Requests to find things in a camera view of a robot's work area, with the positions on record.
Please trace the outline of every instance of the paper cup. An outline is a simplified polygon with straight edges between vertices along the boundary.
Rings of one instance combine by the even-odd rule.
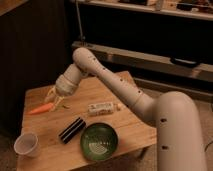
[[[25,133],[20,135],[14,144],[14,150],[17,154],[36,157],[39,155],[38,137],[34,133]]]

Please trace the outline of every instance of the bowl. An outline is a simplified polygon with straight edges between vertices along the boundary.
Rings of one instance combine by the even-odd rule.
[[[118,146],[118,136],[110,125],[94,123],[82,133],[80,145],[88,160],[103,161],[115,152]]]

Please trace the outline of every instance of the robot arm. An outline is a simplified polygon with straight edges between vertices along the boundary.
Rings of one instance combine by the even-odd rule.
[[[157,128],[158,171],[207,170],[199,114],[187,95],[169,92],[153,99],[105,68],[86,48],[76,49],[73,60],[46,101],[55,98],[56,107],[74,93],[86,73],[93,74],[143,122]]]

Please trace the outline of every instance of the wooden tabletop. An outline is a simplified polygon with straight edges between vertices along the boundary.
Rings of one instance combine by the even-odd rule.
[[[129,72],[117,74],[134,84]],[[51,87],[41,87],[26,92],[22,133],[34,132],[38,135],[41,154],[36,158],[19,156],[18,171],[66,171],[92,164],[93,162],[86,160],[81,152],[82,131],[66,145],[58,138],[59,133],[78,117],[83,118],[87,125],[105,122],[115,129],[119,143],[112,157],[156,143],[156,129],[145,125],[124,105],[120,111],[115,111],[113,114],[95,117],[88,115],[87,109],[91,103],[107,101],[121,103],[96,77],[82,80],[76,93],[65,99],[57,111],[40,115],[26,114],[29,110],[43,104]]]

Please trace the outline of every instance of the wall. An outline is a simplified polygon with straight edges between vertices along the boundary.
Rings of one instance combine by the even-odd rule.
[[[25,91],[66,69],[67,34],[62,0],[30,0],[0,17],[0,132],[18,135]]]

